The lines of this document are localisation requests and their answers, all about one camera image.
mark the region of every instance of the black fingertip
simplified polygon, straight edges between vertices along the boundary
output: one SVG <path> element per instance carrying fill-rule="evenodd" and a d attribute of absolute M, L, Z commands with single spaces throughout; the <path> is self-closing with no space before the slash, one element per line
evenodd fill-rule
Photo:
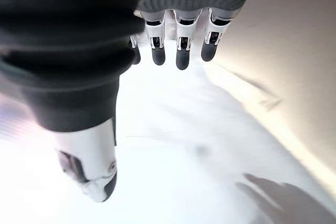
<path fill-rule="evenodd" d="M 211 61 L 216 54 L 217 46 L 203 42 L 201 57 L 204 61 Z"/>
<path fill-rule="evenodd" d="M 176 52 L 176 66 L 180 70 L 184 70 L 189 65 L 190 51 L 185 49 L 177 50 Z"/>
<path fill-rule="evenodd" d="M 153 61 L 158 66 L 161 66 L 166 61 L 166 55 L 164 53 L 164 47 L 163 48 L 155 48 L 152 49 L 152 56 Z"/>
<path fill-rule="evenodd" d="M 135 48 L 133 48 L 133 51 L 135 53 L 135 56 L 134 56 L 134 60 L 133 60 L 133 65 L 136 65 L 136 64 L 139 64 L 140 63 L 140 60 L 141 60 L 141 56 L 140 56 L 140 51 L 139 51 L 139 47 L 136 46 Z"/>
<path fill-rule="evenodd" d="M 116 183 L 117 183 L 117 173 L 111 179 L 111 181 L 104 187 L 104 191 L 106 193 L 106 198 L 104 199 L 103 202 L 105 202 L 106 200 L 108 200 L 110 198 L 110 196 L 112 195 L 112 193 L 115 189 Z"/>

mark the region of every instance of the white surface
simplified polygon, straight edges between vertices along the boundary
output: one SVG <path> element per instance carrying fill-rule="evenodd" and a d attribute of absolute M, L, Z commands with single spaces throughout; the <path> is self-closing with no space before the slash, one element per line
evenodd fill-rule
<path fill-rule="evenodd" d="M 335 214 L 336 204 L 236 100 L 208 81 L 197 60 L 178 70 L 176 43 L 166 41 L 167 60 L 158 67 L 151 48 L 139 47 L 141 63 L 120 81 L 118 181 L 111 198 L 91 202 L 62 174 L 50 147 L 0 141 L 1 223 L 335 223 L 326 209 Z M 191 54 L 196 57 L 193 47 Z M 274 217 L 258 197 L 242 192 L 262 188 L 243 173 L 293 184 L 324 207 L 287 194 L 292 207 L 273 207 Z"/>

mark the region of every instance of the beige wall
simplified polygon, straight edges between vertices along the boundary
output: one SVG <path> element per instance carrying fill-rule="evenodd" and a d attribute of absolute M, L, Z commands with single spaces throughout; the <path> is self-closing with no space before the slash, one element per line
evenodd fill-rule
<path fill-rule="evenodd" d="M 247 0 L 213 62 L 280 97 L 277 113 L 336 172 L 336 0 Z"/>

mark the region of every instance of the white plastic casing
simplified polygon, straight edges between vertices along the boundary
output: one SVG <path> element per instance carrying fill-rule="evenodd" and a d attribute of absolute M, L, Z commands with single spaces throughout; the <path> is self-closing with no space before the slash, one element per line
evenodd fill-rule
<path fill-rule="evenodd" d="M 177 43 L 177 49 L 181 50 L 181 37 L 187 37 L 188 38 L 188 45 L 186 50 L 189 51 L 190 47 L 191 47 L 191 42 L 194 39 L 194 31 L 196 28 L 196 24 L 198 21 L 198 17 L 196 18 L 196 20 L 190 24 L 190 25 L 182 25 L 181 23 L 179 23 L 179 21 L 177 20 L 177 14 L 174 11 L 175 14 L 175 21 L 176 21 L 176 43 Z"/>
<path fill-rule="evenodd" d="M 104 187 L 117 172 L 112 120 L 76 132 L 52 132 L 56 150 L 72 155 L 82 164 L 87 183 L 78 183 L 91 199 L 106 199 Z"/>
<path fill-rule="evenodd" d="M 215 45 L 218 45 L 223 33 L 226 31 L 226 29 L 228 28 L 230 23 L 227 24 L 227 25 L 224 25 L 224 26 L 215 25 L 211 20 L 211 15 L 212 15 L 212 10 L 210 8 L 209 9 L 208 24 L 205 28 L 205 43 L 209 44 L 211 32 L 215 32 L 215 33 L 219 33 L 217 41 L 215 42 Z"/>
<path fill-rule="evenodd" d="M 155 49 L 153 38 L 159 37 L 160 40 L 160 48 L 163 48 L 164 42 L 164 15 L 162 18 L 162 22 L 159 25 L 151 26 L 145 23 L 145 30 L 147 33 L 148 40 L 150 41 L 151 47 Z"/>

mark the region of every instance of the robotic hand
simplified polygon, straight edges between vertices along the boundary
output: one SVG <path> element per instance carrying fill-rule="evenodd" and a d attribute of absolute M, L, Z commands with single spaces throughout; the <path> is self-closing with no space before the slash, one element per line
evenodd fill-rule
<path fill-rule="evenodd" d="M 119 76 L 140 62 L 135 34 L 146 28 L 153 60 L 164 64 L 164 14 L 174 10 L 176 65 L 184 70 L 202 9 L 210 8 L 201 52 L 209 61 L 244 2 L 0 0 L 0 73 L 19 87 L 37 122 L 56 140 L 63 171 L 103 202 L 117 180 Z"/>

